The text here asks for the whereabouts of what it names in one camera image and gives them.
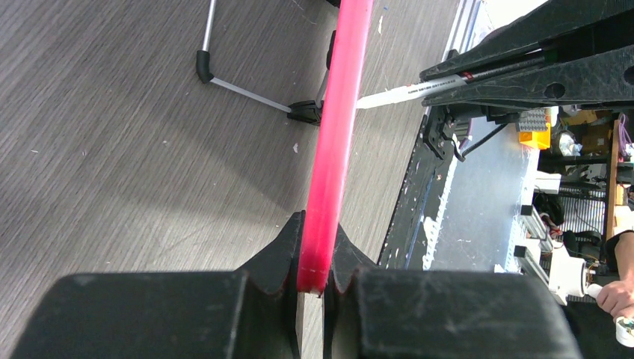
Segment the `pink framed whiteboard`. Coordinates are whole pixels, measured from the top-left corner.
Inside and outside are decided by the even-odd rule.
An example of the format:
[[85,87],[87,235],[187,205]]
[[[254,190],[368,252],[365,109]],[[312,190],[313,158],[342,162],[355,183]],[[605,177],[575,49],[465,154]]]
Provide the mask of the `pink framed whiteboard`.
[[327,285],[342,211],[372,1],[342,1],[304,217],[296,287]]

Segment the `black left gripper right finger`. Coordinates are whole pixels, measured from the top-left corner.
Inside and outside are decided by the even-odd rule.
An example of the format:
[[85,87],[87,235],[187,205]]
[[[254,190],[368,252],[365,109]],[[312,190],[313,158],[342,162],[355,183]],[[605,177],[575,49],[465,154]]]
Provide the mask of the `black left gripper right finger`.
[[326,358],[580,358],[560,306],[517,274],[382,269],[338,229]]

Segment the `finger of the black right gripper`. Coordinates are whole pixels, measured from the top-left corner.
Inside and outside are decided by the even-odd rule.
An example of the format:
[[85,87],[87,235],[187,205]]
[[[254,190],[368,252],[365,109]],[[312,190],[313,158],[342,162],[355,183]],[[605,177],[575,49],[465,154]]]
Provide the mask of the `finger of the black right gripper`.
[[538,49],[542,43],[586,25],[626,13],[632,0],[547,1],[528,14],[496,30],[471,50],[423,70],[423,81],[492,64]]
[[633,46],[475,82],[422,101],[426,106],[461,103],[505,108],[632,108]]

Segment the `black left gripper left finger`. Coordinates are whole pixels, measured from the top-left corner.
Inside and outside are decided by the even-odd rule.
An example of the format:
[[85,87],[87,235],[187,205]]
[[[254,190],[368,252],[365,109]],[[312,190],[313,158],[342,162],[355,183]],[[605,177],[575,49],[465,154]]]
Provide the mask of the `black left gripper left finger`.
[[81,273],[57,280],[13,358],[299,358],[302,212],[232,271]]

